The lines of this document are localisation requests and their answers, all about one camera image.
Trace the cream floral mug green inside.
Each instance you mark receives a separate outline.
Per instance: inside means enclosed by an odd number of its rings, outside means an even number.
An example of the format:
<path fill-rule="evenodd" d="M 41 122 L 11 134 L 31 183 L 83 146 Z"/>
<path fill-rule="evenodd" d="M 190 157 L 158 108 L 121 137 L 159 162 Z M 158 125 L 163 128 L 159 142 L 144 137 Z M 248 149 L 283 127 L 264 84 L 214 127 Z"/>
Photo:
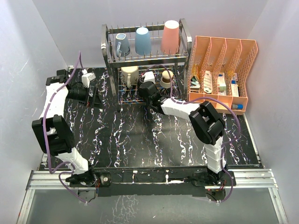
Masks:
<path fill-rule="evenodd" d="M 139 77 L 138 66 L 121 67 L 122 80 L 128 88 L 137 84 Z"/>

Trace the pink plastic cup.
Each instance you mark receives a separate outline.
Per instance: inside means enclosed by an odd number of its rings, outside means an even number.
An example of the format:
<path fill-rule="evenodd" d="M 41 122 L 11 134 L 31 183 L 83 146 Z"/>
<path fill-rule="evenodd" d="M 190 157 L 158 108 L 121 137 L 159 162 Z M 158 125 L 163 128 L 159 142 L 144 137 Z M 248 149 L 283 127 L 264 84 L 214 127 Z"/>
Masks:
<path fill-rule="evenodd" d="M 177 21 L 165 22 L 160 49 L 165 55 L 174 55 L 179 51 L 179 23 Z"/>

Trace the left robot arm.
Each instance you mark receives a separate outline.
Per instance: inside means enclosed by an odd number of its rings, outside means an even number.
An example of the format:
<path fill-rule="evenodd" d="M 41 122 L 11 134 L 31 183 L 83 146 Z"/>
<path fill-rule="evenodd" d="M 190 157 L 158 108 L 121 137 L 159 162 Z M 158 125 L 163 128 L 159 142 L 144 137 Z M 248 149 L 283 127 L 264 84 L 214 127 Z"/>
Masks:
<path fill-rule="evenodd" d="M 84 106 L 102 108 L 98 88 L 90 91 L 94 72 L 82 70 L 81 81 L 71 82 L 72 74 L 58 70 L 56 76 L 46 80 L 46 101 L 38 120 L 32 122 L 32 129 L 42 151 L 56 157 L 66 165 L 72 174 L 66 179 L 71 185 L 93 186 L 96 174 L 90 162 L 76 149 L 74 134 L 64 119 L 64 106 L 67 99 L 76 100 Z"/>

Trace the cream and brown steel cup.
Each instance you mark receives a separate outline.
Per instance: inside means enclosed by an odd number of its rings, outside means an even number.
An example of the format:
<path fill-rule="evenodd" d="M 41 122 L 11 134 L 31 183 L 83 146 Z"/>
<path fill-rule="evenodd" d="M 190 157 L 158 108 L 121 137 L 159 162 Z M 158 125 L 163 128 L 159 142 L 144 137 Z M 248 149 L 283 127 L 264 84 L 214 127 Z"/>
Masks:
<path fill-rule="evenodd" d="M 162 77 L 161 77 L 161 80 L 160 80 L 160 85 L 163 87 L 163 88 L 170 88 L 171 87 L 171 79 L 173 78 L 174 74 L 172 71 L 170 70 L 164 70 L 162 72 Z"/>

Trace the clear plastic cup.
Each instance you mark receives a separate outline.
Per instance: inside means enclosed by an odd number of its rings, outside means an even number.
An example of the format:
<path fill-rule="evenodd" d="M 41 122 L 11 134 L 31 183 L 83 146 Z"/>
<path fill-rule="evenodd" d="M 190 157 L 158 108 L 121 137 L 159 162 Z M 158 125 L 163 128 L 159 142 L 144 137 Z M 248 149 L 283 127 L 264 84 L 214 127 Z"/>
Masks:
<path fill-rule="evenodd" d="M 90 98 L 93 98 L 94 96 L 96 96 L 96 92 L 97 92 L 96 88 L 97 88 L 97 86 L 92 86 L 92 85 L 89 86 L 88 96 Z"/>

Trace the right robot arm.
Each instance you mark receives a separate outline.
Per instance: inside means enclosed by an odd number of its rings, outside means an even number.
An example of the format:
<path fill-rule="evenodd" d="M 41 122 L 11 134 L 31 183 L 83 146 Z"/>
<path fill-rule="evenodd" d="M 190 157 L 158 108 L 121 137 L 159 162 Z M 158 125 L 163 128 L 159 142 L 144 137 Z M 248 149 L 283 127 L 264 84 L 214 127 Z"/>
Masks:
<path fill-rule="evenodd" d="M 189 176 L 195 186 L 219 185 L 228 178 L 234 185 L 232 175 L 227 171 L 223 152 L 225 122 L 209 101 L 189 103 L 162 95 L 152 81 L 138 82 L 138 95 L 153 111 L 176 116 L 189 121 L 198 139 L 204 144 L 207 156 L 206 171 Z"/>

